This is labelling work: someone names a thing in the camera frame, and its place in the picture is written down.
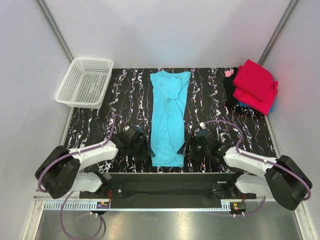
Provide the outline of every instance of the black marble table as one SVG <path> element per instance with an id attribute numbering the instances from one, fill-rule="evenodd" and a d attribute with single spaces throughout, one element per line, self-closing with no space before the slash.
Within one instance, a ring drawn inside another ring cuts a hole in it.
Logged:
<path id="1" fill-rule="evenodd" d="M 251 153 L 275 157 L 274 147 L 265 116 L 253 109 L 225 105 L 226 91 L 223 87 L 225 70 L 229 68 L 139 68 L 113 69 L 103 100 L 97 109 L 75 108 L 70 121 L 65 146 L 79 148 L 96 144 L 108 136 L 113 114 L 120 114 L 128 125 L 141 126 L 150 137 L 153 112 L 153 87 L 150 74 L 165 70 L 169 73 L 191 72 L 187 105 L 184 115 L 185 133 L 194 133 L 200 122 L 226 120 L 243 130 L 240 147 Z M 118 120 L 116 132 L 122 126 Z M 235 143 L 239 133 L 229 125 L 216 123 L 209 126 L 222 142 Z M 211 162 L 185 157 L 183 167 L 155 167 L 151 159 L 135 162 L 132 156 L 116 157 L 114 160 L 90 166 L 90 171 L 101 173 L 214 173 L 228 172 L 228 168 Z"/>

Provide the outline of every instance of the white wall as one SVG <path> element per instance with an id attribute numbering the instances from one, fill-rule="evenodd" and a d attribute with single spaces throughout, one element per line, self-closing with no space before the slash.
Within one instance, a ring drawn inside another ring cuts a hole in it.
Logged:
<path id="1" fill-rule="evenodd" d="M 280 147 L 313 183 L 307 206 L 320 237 L 319 13 L 319 0 L 300 1 L 264 67 L 279 81 L 279 92 L 270 117 Z"/>
<path id="2" fill-rule="evenodd" d="M 18 240 L 36 169 L 57 145 L 69 62 L 35 0 L 0 1 L 0 239 Z"/>
<path id="3" fill-rule="evenodd" d="M 289 0 L 46 0 L 74 57 L 115 68 L 258 61 Z"/>

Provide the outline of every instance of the white plastic basket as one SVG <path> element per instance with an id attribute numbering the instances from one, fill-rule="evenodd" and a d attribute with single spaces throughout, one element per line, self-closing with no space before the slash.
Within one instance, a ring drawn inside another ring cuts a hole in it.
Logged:
<path id="1" fill-rule="evenodd" d="M 70 107 L 101 108 L 113 66 L 111 59 L 75 58 L 64 75 L 55 100 Z"/>

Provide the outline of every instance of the pink cloth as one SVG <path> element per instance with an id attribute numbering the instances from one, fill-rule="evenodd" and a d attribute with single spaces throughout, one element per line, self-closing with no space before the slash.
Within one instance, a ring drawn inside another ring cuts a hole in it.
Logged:
<path id="1" fill-rule="evenodd" d="M 233 71 L 233 70 L 224 71 L 224 75 L 225 75 L 226 77 L 230 77 L 232 74 L 234 74 L 234 71 Z"/>
<path id="2" fill-rule="evenodd" d="M 269 92 L 274 87 L 272 74 L 259 64 L 247 60 L 243 67 L 239 67 L 238 74 L 233 81 L 237 89 L 241 89 L 259 101 L 270 97 Z"/>

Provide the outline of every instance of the red cloth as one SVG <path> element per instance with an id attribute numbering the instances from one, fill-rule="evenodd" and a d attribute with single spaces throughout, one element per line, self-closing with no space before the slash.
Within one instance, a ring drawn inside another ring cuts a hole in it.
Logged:
<path id="1" fill-rule="evenodd" d="M 268 70 L 248 59 L 242 68 L 239 67 L 233 84 L 257 100 L 264 101 L 274 86 L 274 78 Z"/>
<path id="2" fill-rule="evenodd" d="M 278 82 L 275 81 L 264 101 L 259 101 L 254 96 L 250 95 L 249 93 L 239 88 L 235 89 L 233 96 L 236 99 L 238 99 L 240 102 L 258 110 L 260 113 L 264 115 L 268 115 L 275 101 L 276 95 L 278 93 L 277 86 L 278 86 Z"/>
<path id="3" fill-rule="evenodd" d="M 236 86 L 233 96 L 264 115 L 268 115 L 276 95 L 278 82 L 270 72 L 251 60 L 239 66 L 233 84 Z"/>

